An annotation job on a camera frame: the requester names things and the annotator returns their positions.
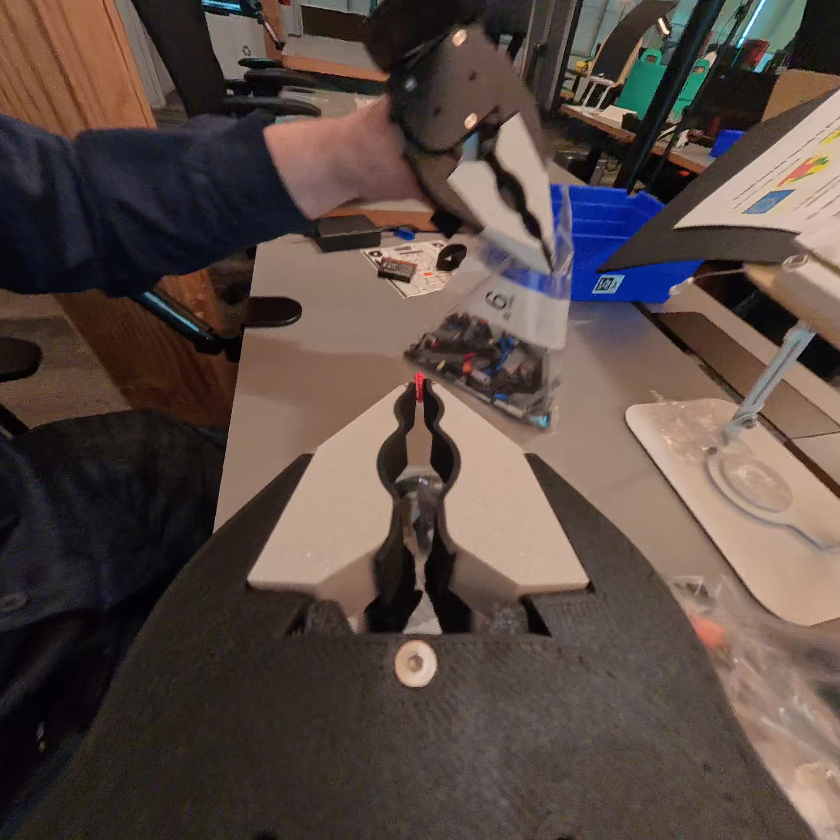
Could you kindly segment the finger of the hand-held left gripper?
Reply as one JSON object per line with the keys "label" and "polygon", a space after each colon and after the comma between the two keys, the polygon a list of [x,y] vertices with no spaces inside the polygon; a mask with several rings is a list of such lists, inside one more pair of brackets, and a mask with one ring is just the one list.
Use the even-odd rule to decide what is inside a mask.
{"label": "finger of the hand-held left gripper", "polygon": [[510,206],[505,201],[497,175],[486,161],[457,165],[447,183],[470,210],[485,239],[525,268],[549,269],[549,247],[539,220],[527,206]]}
{"label": "finger of the hand-held left gripper", "polygon": [[493,227],[499,245],[524,266],[540,274],[556,267],[556,244],[550,179],[541,153],[517,113],[505,121],[490,157],[502,201]]}

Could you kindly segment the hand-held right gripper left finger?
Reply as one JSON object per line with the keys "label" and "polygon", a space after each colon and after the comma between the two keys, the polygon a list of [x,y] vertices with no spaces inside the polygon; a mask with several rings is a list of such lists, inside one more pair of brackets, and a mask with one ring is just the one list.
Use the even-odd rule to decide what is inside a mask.
{"label": "hand-held right gripper left finger", "polygon": [[317,447],[251,571],[248,586],[335,602],[372,632],[400,633],[419,605],[397,482],[415,424],[403,385]]}

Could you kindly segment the white-labelled bag of dark parts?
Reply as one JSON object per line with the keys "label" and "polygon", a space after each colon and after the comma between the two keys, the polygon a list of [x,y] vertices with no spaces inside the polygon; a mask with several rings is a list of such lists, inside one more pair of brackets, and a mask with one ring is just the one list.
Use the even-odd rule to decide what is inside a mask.
{"label": "white-labelled bag of dark parts", "polygon": [[481,281],[404,352],[427,375],[542,431],[560,385],[575,256],[571,187],[552,184],[551,198],[555,271],[542,275],[484,247]]}

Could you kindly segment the person's left forearm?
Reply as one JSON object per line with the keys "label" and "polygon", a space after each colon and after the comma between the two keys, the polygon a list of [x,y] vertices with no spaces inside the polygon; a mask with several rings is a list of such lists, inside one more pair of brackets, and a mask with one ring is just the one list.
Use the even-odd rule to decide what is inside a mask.
{"label": "person's left forearm", "polygon": [[310,222],[258,115],[68,139],[1,118],[1,288],[129,297]]}

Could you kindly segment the person's left hand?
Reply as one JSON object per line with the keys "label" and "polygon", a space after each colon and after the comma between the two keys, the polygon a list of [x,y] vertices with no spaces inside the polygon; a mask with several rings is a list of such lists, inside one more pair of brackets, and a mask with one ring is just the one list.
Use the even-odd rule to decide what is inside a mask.
{"label": "person's left hand", "polygon": [[339,118],[264,129],[270,159],[304,217],[350,203],[425,202],[391,116],[392,100],[383,96]]}

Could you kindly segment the wooden desk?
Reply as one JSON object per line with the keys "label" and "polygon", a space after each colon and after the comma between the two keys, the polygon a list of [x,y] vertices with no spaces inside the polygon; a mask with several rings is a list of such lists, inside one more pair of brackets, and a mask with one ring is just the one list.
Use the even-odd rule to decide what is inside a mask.
{"label": "wooden desk", "polygon": [[[564,104],[560,108],[560,113],[598,132],[600,135],[610,138],[618,144],[629,145],[635,140],[636,135],[634,132],[624,129],[621,125],[613,121],[604,120],[599,113],[590,113],[582,108],[568,104]],[[715,159],[711,157],[709,152],[708,149],[696,143],[687,143],[680,148],[677,148],[675,145],[668,152],[668,160],[674,165],[698,175],[715,162]]]}

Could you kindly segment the black power adapter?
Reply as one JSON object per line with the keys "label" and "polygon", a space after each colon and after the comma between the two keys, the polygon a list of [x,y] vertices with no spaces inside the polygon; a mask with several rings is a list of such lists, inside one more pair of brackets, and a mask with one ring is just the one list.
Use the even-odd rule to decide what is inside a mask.
{"label": "black power adapter", "polygon": [[311,238],[323,254],[328,254],[379,248],[382,231],[364,214],[327,216],[313,223]]}

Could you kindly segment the green board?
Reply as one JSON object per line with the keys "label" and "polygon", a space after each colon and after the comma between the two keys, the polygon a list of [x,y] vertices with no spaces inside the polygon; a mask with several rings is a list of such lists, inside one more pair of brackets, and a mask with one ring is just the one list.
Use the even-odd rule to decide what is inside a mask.
{"label": "green board", "polygon": [[[669,114],[668,119],[671,122],[679,120],[694,101],[717,57],[717,52],[710,51],[695,62]],[[667,66],[662,61],[662,52],[659,49],[646,49],[633,65],[615,105],[624,111],[635,112],[637,117],[642,119],[654,99],[666,70]]]}

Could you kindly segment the black steel column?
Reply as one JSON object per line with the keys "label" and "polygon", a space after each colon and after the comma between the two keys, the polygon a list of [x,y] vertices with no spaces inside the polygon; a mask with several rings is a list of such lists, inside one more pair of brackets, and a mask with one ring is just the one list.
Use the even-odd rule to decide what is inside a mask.
{"label": "black steel column", "polygon": [[622,188],[626,193],[634,189],[724,4],[724,1],[696,2],[653,100],[624,156],[614,182],[615,188]]}

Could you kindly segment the black office chair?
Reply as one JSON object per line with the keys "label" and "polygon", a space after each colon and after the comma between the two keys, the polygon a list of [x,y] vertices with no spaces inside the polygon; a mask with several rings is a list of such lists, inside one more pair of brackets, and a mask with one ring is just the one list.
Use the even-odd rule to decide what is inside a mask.
{"label": "black office chair", "polygon": [[241,78],[225,79],[222,115],[244,117],[261,112],[269,119],[322,116],[312,94],[321,87],[316,75],[286,68],[271,58],[245,57],[238,64],[245,72]]}

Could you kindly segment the white book stand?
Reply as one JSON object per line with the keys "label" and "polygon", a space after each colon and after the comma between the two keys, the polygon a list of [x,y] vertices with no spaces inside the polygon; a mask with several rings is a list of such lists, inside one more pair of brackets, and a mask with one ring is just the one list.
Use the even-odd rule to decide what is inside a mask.
{"label": "white book stand", "polygon": [[725,444],[705,460],[673,456],[649,404],[625,421],[740,582],[768,612],[803,627],[839,617],[838,492],[770,431],[760,414],[817,334],[838,337],[838,218],[800,234],[773,278],[804,320],[787,332],[741,404],[719,407]]}

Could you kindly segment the black display board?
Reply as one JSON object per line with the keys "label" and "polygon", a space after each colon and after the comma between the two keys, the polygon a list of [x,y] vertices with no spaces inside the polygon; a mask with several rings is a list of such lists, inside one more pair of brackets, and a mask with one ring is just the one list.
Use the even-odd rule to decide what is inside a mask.
{"label": "black display board", "polygon": [[721,211],[714,213],[716,221],[710,227],[677,228],[676,225],[773,143],[792,132],[819,106],[837,96],[838,91],[833,91],[753,126],[633,237],[609,255],[598,270],[609,273],[707,259],[778,265],[793,256],[793,233],[761,227],[726,226],[720,220]]}

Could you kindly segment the black table clamp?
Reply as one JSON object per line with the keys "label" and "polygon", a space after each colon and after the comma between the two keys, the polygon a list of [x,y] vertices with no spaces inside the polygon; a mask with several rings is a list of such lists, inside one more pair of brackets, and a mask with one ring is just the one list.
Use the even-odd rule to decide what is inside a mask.
{"label": "black table clamp", "polygon": [[250,297],[240,321],[241,329],[282,329],[301,319],[302,306],[288,297]]}

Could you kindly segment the white printed instruction sheet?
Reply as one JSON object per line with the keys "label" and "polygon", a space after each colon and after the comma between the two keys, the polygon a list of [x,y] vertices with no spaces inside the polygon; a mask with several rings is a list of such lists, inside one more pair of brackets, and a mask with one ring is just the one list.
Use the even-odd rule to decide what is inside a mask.
{"label": "white printed instruction sheet", "polygon": [[692,209],[682,228],[744,227],[800,235],[838,218],[839,92]]}

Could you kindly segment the wooden post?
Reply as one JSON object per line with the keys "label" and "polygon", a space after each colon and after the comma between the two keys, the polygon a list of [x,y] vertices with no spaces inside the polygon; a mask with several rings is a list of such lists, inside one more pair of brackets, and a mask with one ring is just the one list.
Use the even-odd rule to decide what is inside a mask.
{"label": "wooden post", "polygon": [[[71,138],[91,129],[156,128],[110,1],[2,1],[1,110]],[[132,408],[229,425],[235,364],[197,352],[135,302],[98,291],[56,299]]]}

